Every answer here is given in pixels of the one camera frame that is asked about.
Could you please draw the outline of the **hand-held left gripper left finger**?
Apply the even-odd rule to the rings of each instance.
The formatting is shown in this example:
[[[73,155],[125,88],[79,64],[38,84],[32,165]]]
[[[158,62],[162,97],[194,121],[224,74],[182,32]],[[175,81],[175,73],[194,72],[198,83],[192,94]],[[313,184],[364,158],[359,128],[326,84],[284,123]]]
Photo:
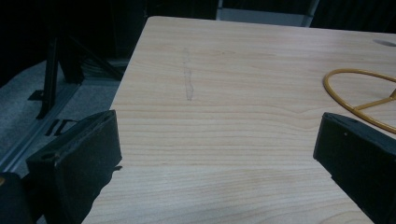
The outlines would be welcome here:
[[[121,161],[116,112],[91,115],[31,155],[48,224],[81,224]]]

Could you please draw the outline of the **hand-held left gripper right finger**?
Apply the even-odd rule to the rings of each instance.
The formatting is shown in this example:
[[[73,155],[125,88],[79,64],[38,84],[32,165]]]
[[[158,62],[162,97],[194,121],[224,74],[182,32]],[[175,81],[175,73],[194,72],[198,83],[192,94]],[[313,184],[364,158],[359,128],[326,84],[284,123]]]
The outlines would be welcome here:
[[[374,224],[396,224],[396,139],[325,113],[313,158]]]

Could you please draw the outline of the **black metal stand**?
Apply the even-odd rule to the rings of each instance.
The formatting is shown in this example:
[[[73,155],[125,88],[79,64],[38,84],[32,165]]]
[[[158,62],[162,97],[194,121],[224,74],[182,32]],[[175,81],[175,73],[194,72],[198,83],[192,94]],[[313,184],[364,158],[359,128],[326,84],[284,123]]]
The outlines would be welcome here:
[[[123,73],[120,70],[111,65],[105,59],[96,55],[74,36],[53,35],[49,40],[44,89],[35,91],[29,97],[30,100],[41,102],[40,111],[36,116],[37,119],[43,119],[46,117],[55,106],[58,66],[61,66],[67,83],[77,85],[82,83],[84,75],[78,60],[78,55],[75,53],[75,49],[97,63],[105,72],[110,74],[116,80],[122,79]]]

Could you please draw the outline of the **grey floor rail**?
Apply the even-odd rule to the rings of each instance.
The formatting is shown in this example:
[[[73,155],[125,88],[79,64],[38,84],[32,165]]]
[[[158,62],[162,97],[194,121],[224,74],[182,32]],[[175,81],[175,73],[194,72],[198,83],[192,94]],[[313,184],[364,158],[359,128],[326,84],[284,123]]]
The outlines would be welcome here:
[[[64,88],[58,92],[55,103],[48,110],[47,114],[41,119],[34,119],[33,123],[23,133],[21,138],[0,158],[0,173],[14,172],[18,167],[21,157],[29,149],[30,145],[43,134],[50,126],[53,119],[63,110],[68,101],[78,90],[78,84],[66,84]]]

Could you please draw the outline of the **grey metal frame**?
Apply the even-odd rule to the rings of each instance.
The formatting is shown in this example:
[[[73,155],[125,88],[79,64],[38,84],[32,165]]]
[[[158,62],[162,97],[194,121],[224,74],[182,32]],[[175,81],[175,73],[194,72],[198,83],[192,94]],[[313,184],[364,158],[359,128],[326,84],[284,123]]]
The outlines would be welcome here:
[[[319,0],[219,0],[216,20],[308,27]]]

